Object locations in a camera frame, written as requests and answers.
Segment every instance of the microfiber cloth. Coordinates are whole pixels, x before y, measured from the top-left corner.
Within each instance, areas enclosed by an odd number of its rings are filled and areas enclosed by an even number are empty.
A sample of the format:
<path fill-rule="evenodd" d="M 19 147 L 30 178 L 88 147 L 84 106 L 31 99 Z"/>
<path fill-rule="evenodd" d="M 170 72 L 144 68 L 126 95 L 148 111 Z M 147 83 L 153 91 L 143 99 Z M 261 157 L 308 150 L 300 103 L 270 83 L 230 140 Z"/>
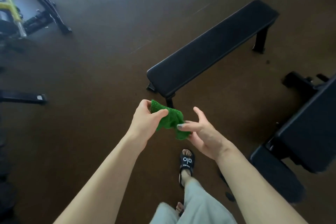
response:
<path fill-rule="evenodd" d="M 176 139 L 178 140 L 186 139 L 190 135 L 190 132 L 179 131 L 176 127 L 178 124 L 184 123 L 182 112 L 180 112 L 179 110 L 173 109 L 173 108 L 166 107 L 156 102 L 155 100 L 152 100 L 152 105 L 150 106 L 150 112 L 154 113 L 161 109 L 167 109 L 169 113 L 166 117 L 163 117 L 160 120 L 159 125 L 157 126 L 156 130 L 159 130 L 162 127 L 173 128 L 176 133 Z"/>

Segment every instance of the floor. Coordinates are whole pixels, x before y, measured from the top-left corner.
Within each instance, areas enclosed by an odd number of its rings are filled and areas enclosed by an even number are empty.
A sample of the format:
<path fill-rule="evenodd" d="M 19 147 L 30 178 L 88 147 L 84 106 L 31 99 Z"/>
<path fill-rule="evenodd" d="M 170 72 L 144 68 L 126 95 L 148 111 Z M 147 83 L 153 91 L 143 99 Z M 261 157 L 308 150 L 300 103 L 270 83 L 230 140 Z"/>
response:
<path fill-rule="evenodd" d="M 22 223 L 52 223 L 127 131 L 146 91 L 146 71 L 252 0 L 52 0 L 73 34 L 55 25 L 37 32 L 24 53 L 0 56 L 3 89 L 45 93 L 46 106 L 5 103 L 2 128 L 17 187 L 15 211 Z M 188 120 L 192 108 L 247 156 L 300 105 L 281 78 L 336 67 L 335 0 L 263 0 L 278 10 L 264 55 L 249 40 L 179 90 L 175 107 Z M 26 18 L 39 8 L 15 0 Z M 116 223 L 148 223 L 159 202 L 183 198 L 178 155 L 188 142 L 161 130 L 149 141 L 132 172 Z M 243 223 L 225 197 L 213 161 L 196 152 L 195 177 Z M 310 223 L 335 223 L 336 164 L 313 175 L 286 163 L 307 189 L 296 210 Z"/>

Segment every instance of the pant leg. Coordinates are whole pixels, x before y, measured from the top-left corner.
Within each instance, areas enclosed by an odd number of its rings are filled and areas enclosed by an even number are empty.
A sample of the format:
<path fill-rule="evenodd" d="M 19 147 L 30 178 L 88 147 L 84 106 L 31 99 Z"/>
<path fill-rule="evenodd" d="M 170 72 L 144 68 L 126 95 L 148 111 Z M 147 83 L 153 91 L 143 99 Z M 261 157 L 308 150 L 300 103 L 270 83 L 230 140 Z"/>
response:
<path fill-rule="evenodd" d="M 196 179 L 184 188 L 184 213 L 180 224 L 237 224 L 232 214 L 207 193 Z"/>
<path fill-rule="evenodd" d="M 166 203 L 160 203 L 149 224 L 176 224 L 179 220 L 175 209 Z"/>

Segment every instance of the hand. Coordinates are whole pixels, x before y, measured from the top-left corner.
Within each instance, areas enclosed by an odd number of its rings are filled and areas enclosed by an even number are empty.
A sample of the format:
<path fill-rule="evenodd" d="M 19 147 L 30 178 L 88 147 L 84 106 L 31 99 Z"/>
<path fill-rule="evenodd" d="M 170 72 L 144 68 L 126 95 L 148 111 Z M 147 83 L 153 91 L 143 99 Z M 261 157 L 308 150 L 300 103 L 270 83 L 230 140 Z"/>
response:
<path fill-rule="evenodd" d="M 125 136 L 138 144 L 141 151 L 145 148 L 149 138 L 154 134 L 160 120 L 169 113 L 166 109 L 151 113 L 148 109 L 150 106 L 151 101 L 149 100 L 144 99 L 140 102 Z"/>
<path fill-rule="evenodd" d="M 217 161 L 230 142 L 208 122 L 199 108 L 194 107 L 194 111 L 198 115 L 199 122 L 186 120 L 184 124 L 177 125 L 177 128 L 181 131 L 191 131 L 189 141 L 201 153 Z"/>

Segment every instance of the forearm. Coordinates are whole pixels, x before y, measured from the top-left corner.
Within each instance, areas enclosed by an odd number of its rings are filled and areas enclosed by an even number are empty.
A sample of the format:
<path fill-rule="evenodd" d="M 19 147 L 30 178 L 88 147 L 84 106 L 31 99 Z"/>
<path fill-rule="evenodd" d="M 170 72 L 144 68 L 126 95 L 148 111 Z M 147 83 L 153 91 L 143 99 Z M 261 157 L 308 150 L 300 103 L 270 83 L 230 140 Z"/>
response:
<path fill-rule="evenodd" d="M 217 164 L 247 224 L 306 223 L 229 141 Z"/>
<path fill-rule="evenodd" d="M 114 223 L 139 153 L 124 137 L 54 224 Z"/>

